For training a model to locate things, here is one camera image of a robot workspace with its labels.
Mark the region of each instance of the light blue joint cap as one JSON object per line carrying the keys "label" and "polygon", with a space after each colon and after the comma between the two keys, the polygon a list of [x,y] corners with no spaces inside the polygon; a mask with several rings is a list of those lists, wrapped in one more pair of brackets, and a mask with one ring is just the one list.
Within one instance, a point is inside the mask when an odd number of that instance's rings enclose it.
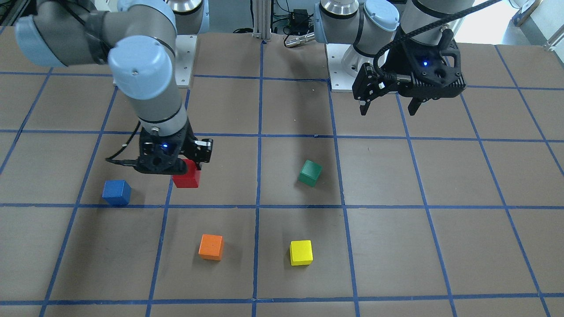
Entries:
{"label": "light blue joint cap", "polygon": [[388,32],[398,28],[398,9],[386,0],[366,0],[364,12],[376,25]]}
{"label": "light blue joint cap", "polygon": [[323,21],[321,19],[321,10],[319,9],[319,2],[315,4],[315,11],[314,11],[314,32],[315,32],[315,40],[319,43],[327,42],[327,37],[325,36],[325,30],[323,29]]}
{"label": "light blue joint cap", "polygon": [[202,25],[198,34],[206,33],[210,31],[210,6],[208,0],[204,0],[204,13],[202,15]]}
{"label": "light blue joint cap", "polygon": [[53,54],[53,51],[45,44],[39,34],[33,18],[24,16],[16,22],[16,42],[30,61],[35,65],[45,67],[65,67],[63,63]]}
{"label": "light blue joint cap", "polygon": [[130,7],[135,5],[144,5],[148,7],[152,7],[153,9],[161,12],[164,16],[166,16],[170,22],[174,26],[174,30],[178,33],[176,29],[176,18],[174,17],[173,10],[162,0],[118,0],[117,1],[117,10],[127,11]]}
{"label": "light blue joint cap", "polygon": [[156,39],[143,35],[117,42],[108,54],[108,64],[120,90],[139,100],[162,94],[173,76],[165,48]]}

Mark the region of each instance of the red block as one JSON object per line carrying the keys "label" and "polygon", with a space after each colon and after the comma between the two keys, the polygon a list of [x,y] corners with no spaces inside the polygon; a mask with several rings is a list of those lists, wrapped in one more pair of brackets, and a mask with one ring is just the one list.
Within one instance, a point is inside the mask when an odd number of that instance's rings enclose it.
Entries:
{"label": "red block", "polygon": [[201,170],[196,168],[196,163],[191,160],[183,161],[188,166],[188,172],[184,175],[173,175],[173,182],[177,188],[198,188],[200,185]]}

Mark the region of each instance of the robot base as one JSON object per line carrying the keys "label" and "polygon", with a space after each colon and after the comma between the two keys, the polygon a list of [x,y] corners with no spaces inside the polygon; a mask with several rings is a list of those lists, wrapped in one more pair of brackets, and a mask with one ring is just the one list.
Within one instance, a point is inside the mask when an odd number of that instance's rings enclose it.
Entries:
{"label": "robot base", "polygon": [[355,77],[349,75],[341,61],[350,44],[327,44],[327,67],[331,78],[331,90],[336,93],[351,93]]}

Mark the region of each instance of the green block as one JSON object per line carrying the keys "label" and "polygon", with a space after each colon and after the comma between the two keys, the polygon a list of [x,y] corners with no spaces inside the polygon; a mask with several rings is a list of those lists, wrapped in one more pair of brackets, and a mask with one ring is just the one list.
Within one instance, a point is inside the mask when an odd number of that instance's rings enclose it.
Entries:
{"label": "green block", "polygon": [[302,167],[302,170],[299,173],[298,180],[313,187],[315,186],[315,183],[317,183],[319,174],[321,174],[321,169],[321,165],[310,160],[306,160],[305,164]]}

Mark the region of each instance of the orange block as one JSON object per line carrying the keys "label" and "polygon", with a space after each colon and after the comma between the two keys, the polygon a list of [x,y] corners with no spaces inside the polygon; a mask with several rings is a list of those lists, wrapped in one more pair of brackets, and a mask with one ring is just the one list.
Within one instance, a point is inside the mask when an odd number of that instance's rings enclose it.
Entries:
{"label": "orange block", "polygon": [[221,261],[221,256],[223,255],[223,237],[202,235],[198,254],[202,259]]}

